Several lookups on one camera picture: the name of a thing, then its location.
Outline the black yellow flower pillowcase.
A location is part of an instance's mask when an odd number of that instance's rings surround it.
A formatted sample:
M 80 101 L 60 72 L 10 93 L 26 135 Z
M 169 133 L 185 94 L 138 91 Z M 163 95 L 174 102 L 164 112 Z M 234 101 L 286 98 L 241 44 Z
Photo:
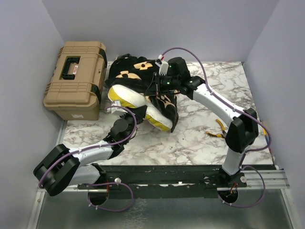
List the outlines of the black yellow flower pillowcase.
M 158 72 L 159 67 L 155 64 L 155 60 L 149 60 L 145 57 L 136 57 L 130 54 L 124 54 L 115 59 L 109 69 L 108 79 L 105 84 L 110 89 L 114 85 L 123 85 L 145 96 L 145 91 L 152 82 L 153 74 Z M 175 99 L 177 102 L 176 94 L 166 94 L 170 99 Z M 167 118 L 174 115 L 174 128 L 178 120 L 178 109 L 171 109 L 165 113 Z

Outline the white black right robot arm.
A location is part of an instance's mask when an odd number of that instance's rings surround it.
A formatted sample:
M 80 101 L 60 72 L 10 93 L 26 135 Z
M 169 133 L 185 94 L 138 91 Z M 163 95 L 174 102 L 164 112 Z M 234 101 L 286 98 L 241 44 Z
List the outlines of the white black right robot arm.
M 229 187 L 236 181 L 236 175 L 245 157 L 245 151 L 258 137 L 257 113 L 231 103 L 208 86 L 206 79 L 191 76 L 186 62 L 181 57 L 169 61 L 154 60 L 157 66 L 152 82 L 145 92 L 148 96 L 164 96 L 178 91 L 217 115 L 227 126 L 225 142 L 228 146 L 226 158 L 220 169 L 219 181 Z

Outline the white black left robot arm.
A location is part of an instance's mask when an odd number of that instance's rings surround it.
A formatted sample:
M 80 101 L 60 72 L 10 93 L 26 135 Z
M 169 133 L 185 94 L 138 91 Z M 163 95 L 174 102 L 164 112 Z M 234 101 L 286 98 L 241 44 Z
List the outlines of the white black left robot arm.
M 90 183 L 94 188 L 105 184 L 102 169 L 96 161 L 117 157 L 129 143 L 146 115 L 147 106 L 123 108 L 126 112 L 117 119 L 107 136 L 96 144 L 79 148 L 56 145 L 35 167 L 33 174 L 39 187 L 56 196 L 66 187 Z

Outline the white pillow yellow edge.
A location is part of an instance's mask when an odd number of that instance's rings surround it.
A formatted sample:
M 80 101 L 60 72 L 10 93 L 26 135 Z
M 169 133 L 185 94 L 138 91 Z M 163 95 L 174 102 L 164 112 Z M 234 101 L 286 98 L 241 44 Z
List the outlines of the white pillow yellow edge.
M 144 96 L 132 89 L 123 85 L 114 85 L 108 91 L 108 98 L 110 101 L 119 101 L 121 106 L 127 108 L 139 108 L 147 106 L 144 119 L 147 120 L 154 127 L 161 131 L 172 131 L 174 128 L 174 115 L 169 118 L 165 116 L 172 108 L 176 108 L 175 99 L 170 99 L 166 95 L 160 97 Z

